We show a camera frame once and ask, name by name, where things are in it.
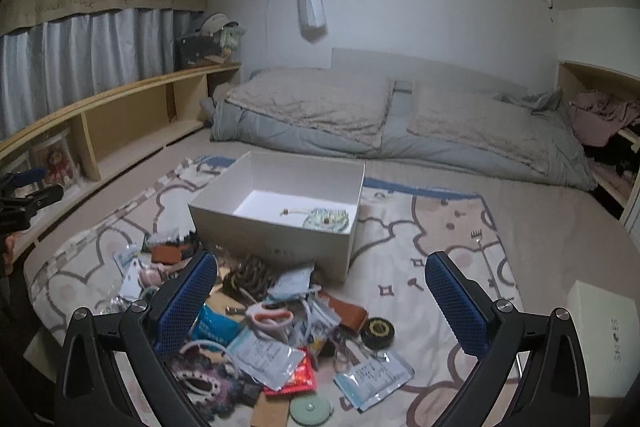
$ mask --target green round disc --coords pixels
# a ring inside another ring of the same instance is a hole
[[[289,405],[289,413],[293,421],[307,427],[323,424],[333,411],[329,401],[317,393],[298,396],[291,400]]]

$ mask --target white wall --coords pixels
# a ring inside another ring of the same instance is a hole
[[[640,10],[585,8],[560,12],[558,58],[594,64],[640,78]]]
[[[244,78],[260,67],[329,67],[341,47],[448,62],[533,91],[554,84],[553,29],[539,0],[323,1],[328,33],[314,42],[301,35],[296,0],[209,0],[209,9],[247,28]]]

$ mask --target scissors handle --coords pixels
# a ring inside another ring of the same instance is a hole
[[[284,308],[269,310],[264,308],[262,303],[249,306],[246,310],[246,316],[256,328],[262,331],[281,330],[293,322],[291,311]]]

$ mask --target pink clothing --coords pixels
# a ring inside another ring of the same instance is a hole
[[[599,91],[580,92],[570,105],[575,137],[594,147],[604,147],[609,138],[640,116],[638,100],[618,100]]]

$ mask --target light blue fabric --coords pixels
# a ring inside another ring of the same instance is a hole
[[[396,89],[383,129],[382,146],[375,149],[334,134],[298,127],[222,102],[216,108],[211,139],[238,140],[261,147],[301,154],[366,159],[404,160],[420,165],[459,170],[495,178],[566,185],[592,190],[596,184],[584,151],[560,110],[534,112],[548,151],[546,175],[524,163],[486,150],[407,132],[411,92]]]

